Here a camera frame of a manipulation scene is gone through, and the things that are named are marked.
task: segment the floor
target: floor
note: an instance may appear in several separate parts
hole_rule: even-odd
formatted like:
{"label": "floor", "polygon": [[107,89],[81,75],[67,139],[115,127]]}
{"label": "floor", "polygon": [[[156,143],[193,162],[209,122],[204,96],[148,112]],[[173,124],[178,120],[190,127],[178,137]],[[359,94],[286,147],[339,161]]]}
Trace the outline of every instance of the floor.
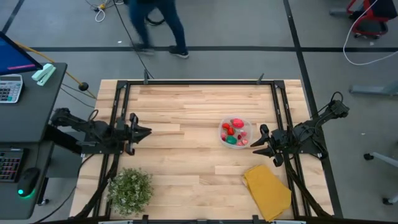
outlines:
{"label": "floor", "polygon": [[[350,114],[324,125],[324,133],[343,216],[398,221],[398,205],[387,207],[381,203],[381,197],[396,193],[396,168],[363,159],[364,153],[372,151],[398,155],[394,132],[398,120],[393,119],[396,115],[393,111],[398,110],[397,100],[348,93],[354,83],[393,82],[397,57],[364,67],[346,61],[341,47],[351,23],[345,18],[331,17],[328,10],[348,2],[177,0],[187,43],[192,47],[191,57],[180,60],[162,48],[174,42],[169,28],[162,25],[149,28],[158,52],[142,59],[156,78],[257,78],[264,73],[264,78],[302,79],[308,100],[311,101],[312,92],[318,108],[330,100],[334,91],[342,92],[344,103],[351,108]],[[286,3],[292,11],[290,23]],[[138,40],[128,21],[127,7],[119,9],[133,39]],[[11,39],[35,47],[58,62],[66,62],[68,71],[88,82],[93,93],[98,92],[104,78],[142,78],[143,67],[137,55],[128,49],[129,39],[116,8],[106,10],[102,23],[95,22],[94,17],[95,13],[83,0],[0,1],[0,27],[4,27],[2,30]],[[154,12],[152,17],[159,17],[159,13]],[[389,23],[389,30],[376,41],[350,38],[348,47],[357,52],[348,53],[348,57],[355,62],[367,62],[389,54],[386,51],[398,50],[398,19]],[[296,54],[295,47],[299,45],[302,49]],[[43,58],[34,57],[44,62]],[[64,83],[76,86],[67,77]],[[90,105],[95,103],[83,95],[77,97]],[[61,106],[82,118],[91,112],[91,108],[62,92],[56,102],[56,107]],[[36,208],[29,221],[50,213],[75,184],[74,178],[50,179],[46,197],[52,203]],[[70,204],[69,200],[48,220],[66,219]],[[26,223],[26,220],[0,223]]]}

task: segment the wooden tabletop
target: wooden tabletop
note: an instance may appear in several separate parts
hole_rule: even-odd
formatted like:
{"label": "wooden tabletop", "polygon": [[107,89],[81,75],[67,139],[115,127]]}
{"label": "wooden tabletop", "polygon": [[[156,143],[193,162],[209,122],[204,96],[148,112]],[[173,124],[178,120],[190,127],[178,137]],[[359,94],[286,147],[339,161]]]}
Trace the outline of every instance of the wooden tabletop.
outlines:
{"label": "wooden tabletop", "polygon": [[[97,119],[109,122],[116,83],[117,80],[102,80],[96,102]],[[285,85],[293,122],[309,119],[300,80],[285,80]],[[145,212],[151,220],[261,217],[242,182],[245,170],[259,164],[268,166],[287,186],[284,166],[275,167],[272,159],[252,153],[261,147],[230,149],[217,138],[220,121],[229,115],[252,123],[252,142],[259,139],[261,124],[267,124],[270,130],[277,128],[271,88],[267,85],[134,85],[127,117],[132,112],[138,115],[141,126],[153,131],[136,145],[135,156],[121,156],[118,169],[140,167],[153,174],[154,196]],[[95,155],[81,168],[70,215],[76,215],[96,190],[102,158]],[[307,188],[327,212],[333,213],[321,162],[309,155],[300,158]],[[301,196],[298,189],[296,192],[303,215]],[[111,219],[118,218],[126,217],[111,214]],[[127,218],[141,219],[141,214]],[[293,218],[292,210],[279,218]]]}

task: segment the yellow towel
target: yellow towel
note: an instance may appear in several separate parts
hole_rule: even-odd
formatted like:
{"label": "yellow towel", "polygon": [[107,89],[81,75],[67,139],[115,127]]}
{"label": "yellow towel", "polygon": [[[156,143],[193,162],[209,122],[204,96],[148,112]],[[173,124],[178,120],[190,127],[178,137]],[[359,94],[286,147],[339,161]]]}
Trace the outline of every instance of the yellow towel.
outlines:
{"label": "yellow towel", "polygon": [[273,221],[290,208],[291,191],[265,165],[246,171],[244,180],[266,221]]}

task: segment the desk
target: desk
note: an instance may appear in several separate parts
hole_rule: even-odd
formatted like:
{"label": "desk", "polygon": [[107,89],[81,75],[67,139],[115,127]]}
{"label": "desk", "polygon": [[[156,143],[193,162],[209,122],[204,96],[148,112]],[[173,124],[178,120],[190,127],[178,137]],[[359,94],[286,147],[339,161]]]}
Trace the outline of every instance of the desk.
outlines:
{"label": "desk", "polygon": [[[97,119],[109,122],[117,80],[103,80],[98,93]],[[300,80],[285,80],[292,119],[295,124],[309,119]],[[119,105],[123,102],[123,91]],[[145,214],[150,220],[251,220],[260,215],[242,182],[245,170],[267,165],[287,185],[284,167],[272,159],[252,154],[254,149],[228,149],[216,136],[220,121],[236,114],[253,124],[253,140],[259,126],[277,128],[270,87],[262,85],[133,85],[127,114],[138,115],[140,125],[152,134],[136,145],[136,155],[123,154],[120,170],[138,168],[153,174],[154,196]],[[321,162],[301,155],[305,183],[318,203],[333,213]],[[98,185],[101,155],[95,155],[80,171],[70,215],[76,215]],[[303,206],[296,190],[300,214]],[[105,200],[100,215],[104,214]],[[111,219],[123,218],[117,213]],[[287,210],[280,218],[293,218]]]}
{"label": "desk", "polygon": [[55,63],[54,66],[57,69],[44,86],[38,86],[33,81],[31,76],[34,72],[23,73],[25,90],[19,102],[0,105],[0,148],[28,149],[21,173],[35,166],[40,169],[35,194],[30,198],[18,196],[18,183],[0,183],[0,220],[28,219],[42,190],[54,147],[52,141],[42,141],[42,138],[67,69],[65,63]]}

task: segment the monitor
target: monitor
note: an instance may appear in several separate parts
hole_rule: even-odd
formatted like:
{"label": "monitor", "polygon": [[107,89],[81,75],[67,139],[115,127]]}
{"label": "monitor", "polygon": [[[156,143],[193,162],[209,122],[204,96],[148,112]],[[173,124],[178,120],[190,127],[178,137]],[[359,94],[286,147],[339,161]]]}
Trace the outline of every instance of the monitor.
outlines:
{"label": "monitor", "polygon": [[0,75],[43,69],[43,66],[0,31]]}

